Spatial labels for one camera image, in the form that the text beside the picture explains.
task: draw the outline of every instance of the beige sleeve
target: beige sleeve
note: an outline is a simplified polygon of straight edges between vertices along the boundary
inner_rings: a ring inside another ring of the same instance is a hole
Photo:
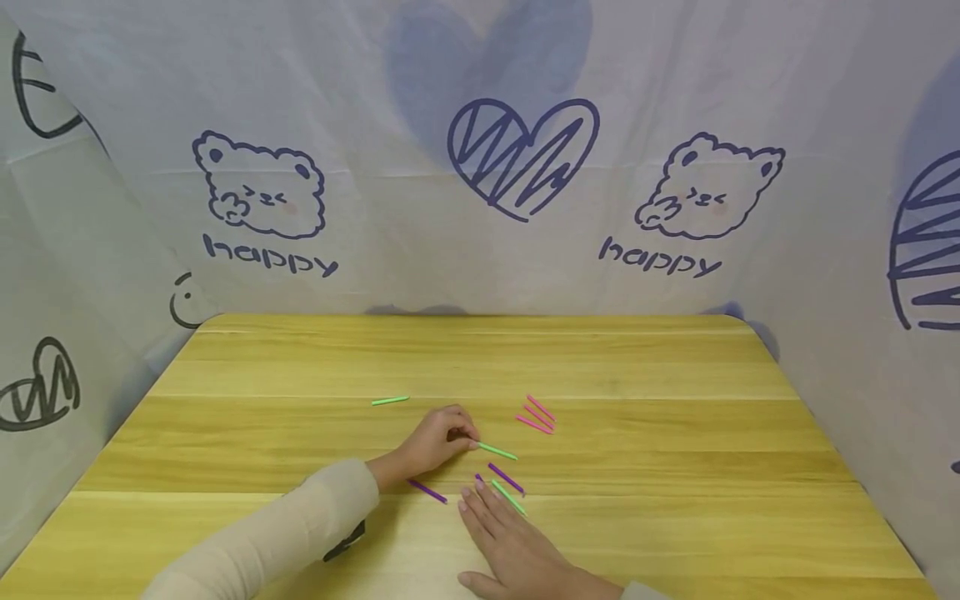
[[[660,592],[642,586],[638,583],[632,583],[623,590],[620,600],[670,600]]]
[[[319,560],[379,502],[367,466],[350,459],[215,533],[164,569],[148,600],[249,600],[277,576]]]

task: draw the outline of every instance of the bear drawing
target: bear drawing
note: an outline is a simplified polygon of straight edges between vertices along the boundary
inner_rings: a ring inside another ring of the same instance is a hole
[[[746,222],[785,157],[782,148],[753,151],[697,133],[670,153],[657,189],[634,218],[640,228],[670,237],[723,237]]]
[[[206,175],[210,213],[227,225],[291,240],[324,228],[324,174],[306,153],[208,130],[194,140],[193,155]]]

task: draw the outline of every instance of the finger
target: finger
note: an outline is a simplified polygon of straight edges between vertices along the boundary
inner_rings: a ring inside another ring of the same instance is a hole
[[[467,409],[461,406],[460,404],[450,404],[449,406],[446,406],[444,410],[450,413],[454,413],[456,415],[460,415],[464,417],[471,425],[473,425],[474,427],[476,426],[473,423],[473,417],[470,415],[469,412],[467,412]]]
[[[490,535],[493,536],[495,540],[497,536],[502,536],[503,523],[493,516],[493,513],[487,508],[487,504],[484,503],[483,498],[474,493],[470,488],[464,488],[462,494],[464,502],[467,503],[467,507],[473,511],[477,520],[483,525],[483,528],[490,532]]]
[[[480,432],[477,431],[477,428],[473,426],[473,423],[470,422],[466,417],[460,413],[444,413],[444,426],[446,430],[459,429],[467,434],[472,440],[477,442],[480,441]]]
[[[472,591],[475,596],[484,600],[505,600],[507,597],[507,589],[503,584],[483,573],[466,571],[457,575],[457,581],[461,586]]]
[[[468,450],[475,450],[477,448],[477,442],[471,438],[457,438],[452,442],[448,442],[446,448],[450,452],[450,457],[453,457],[457,454],[463,454]]]
[[[477,494],[484,501],[491,515],[503,525],[513,529],[516,527],[516,524],[522,520],[514,506],[510,504],[507,498],[503,497],[500,492],[495,490],[493,486],[485,486],[478,481]]]
[[[470,509],[467,502],[464,500],[457,502],[457,508],[460,509],[460,519],[463,520],[464,525],[467,527],[467,533],[470,534],[473,543],[476,544],[480,552],[486,557],[487,552],[493,545],[493,536],[491,536],[490,532],[483,526],[483,523],[480,522],[476,513]]]

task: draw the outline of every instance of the white backdrop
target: white backdrop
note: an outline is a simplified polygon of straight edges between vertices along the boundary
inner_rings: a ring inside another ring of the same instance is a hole
[[[960,598],[955,0],[3,5],[5,549],[220,310],[722,312]]]

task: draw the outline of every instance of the wood grain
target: wood grain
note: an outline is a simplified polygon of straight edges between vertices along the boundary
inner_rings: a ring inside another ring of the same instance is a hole
[[[546,436],[516,420],[534,394]],[[407,402],[371,407],[379,397]],[[132,598],[192,544],[341,458],[464,404],[575,563],[678,600],[935,596],[753,331],[725,317],[218,317],[183,349],[0,597]],[[470,598],[451,503],[385,495],[368,534],[264,598]]]

